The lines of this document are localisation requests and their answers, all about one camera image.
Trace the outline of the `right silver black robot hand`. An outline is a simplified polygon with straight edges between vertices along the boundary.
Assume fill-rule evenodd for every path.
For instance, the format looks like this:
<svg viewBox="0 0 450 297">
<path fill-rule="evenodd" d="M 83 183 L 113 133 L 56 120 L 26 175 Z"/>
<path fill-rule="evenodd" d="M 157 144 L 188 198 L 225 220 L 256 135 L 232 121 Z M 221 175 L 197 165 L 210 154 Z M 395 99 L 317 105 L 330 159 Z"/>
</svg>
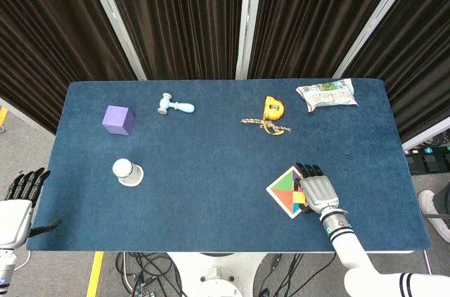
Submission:
<svg viewBox="0 0 450 297">
<path fill-rule="evenodd" d="M 299 184 L 312 211 L 321 214 L 328 207 L 339 207 L 338 195 L 319 166 L 296 163 L 295 167 L 301 175 Z"/>
</svg>

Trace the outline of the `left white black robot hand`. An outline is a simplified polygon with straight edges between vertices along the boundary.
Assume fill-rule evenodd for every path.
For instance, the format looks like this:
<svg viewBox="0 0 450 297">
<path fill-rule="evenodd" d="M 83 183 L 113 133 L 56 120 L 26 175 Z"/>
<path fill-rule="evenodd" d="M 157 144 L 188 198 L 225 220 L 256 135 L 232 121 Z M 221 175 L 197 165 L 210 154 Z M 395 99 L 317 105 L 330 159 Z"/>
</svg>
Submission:
<svg viewBox="0 0 450 297">
<path fill-rule="evenodd" d="M 50 232 L 61 223 L 57 218 L 49 225 L 32 227 L 34 208 L 50 174 L 50 170 L 39 168 L 17 176 L 8 187 L 1 201 L 1 250 L 20 248 L 28 238 Z"/>
</svg>

